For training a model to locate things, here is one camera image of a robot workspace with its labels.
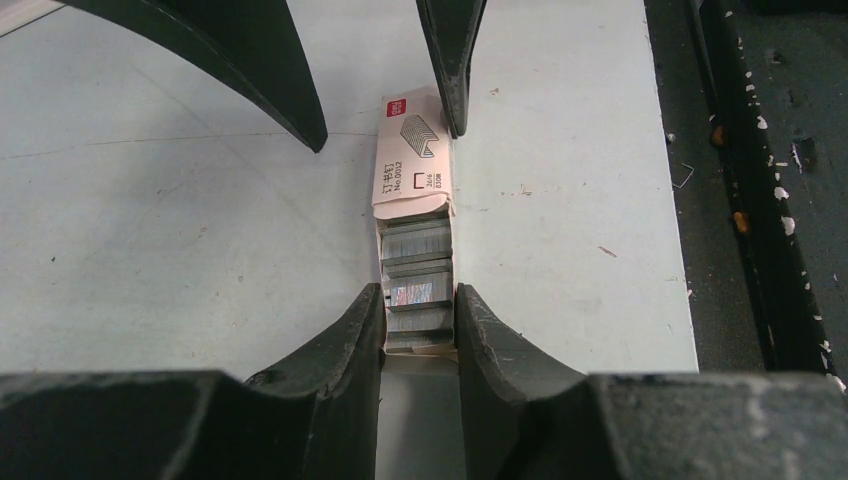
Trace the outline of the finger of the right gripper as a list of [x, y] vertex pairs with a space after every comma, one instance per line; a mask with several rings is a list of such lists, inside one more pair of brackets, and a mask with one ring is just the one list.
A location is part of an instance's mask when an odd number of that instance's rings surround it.
[[137, 33], [225, 84], [318, 153], [328, 132], [284, 1], [67, 0]]
[[467, 131], [472, 55], [486, 0], [417, 0], [449, 131]]

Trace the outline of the white staple box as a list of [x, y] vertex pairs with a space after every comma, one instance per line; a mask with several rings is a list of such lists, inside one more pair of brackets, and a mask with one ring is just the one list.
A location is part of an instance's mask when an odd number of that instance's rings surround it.
[[384, 351], [456, 351], [453, 145], [434, 86], [386, 96], [371, 205], [385, 304]]

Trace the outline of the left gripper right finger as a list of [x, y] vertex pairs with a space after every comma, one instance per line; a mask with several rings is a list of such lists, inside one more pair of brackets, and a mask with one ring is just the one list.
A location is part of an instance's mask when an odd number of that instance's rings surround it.
[[583, 375], [457, 288], [471, 479], [843, 479], [847, 400], [815, 374]]

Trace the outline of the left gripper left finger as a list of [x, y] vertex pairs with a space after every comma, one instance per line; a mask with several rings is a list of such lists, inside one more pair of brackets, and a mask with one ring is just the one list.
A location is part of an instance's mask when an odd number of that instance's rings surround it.
[[212, 370], [9, 374], [5, 479], [371, 479], [384, 305], [363, 288], [246, 381]]

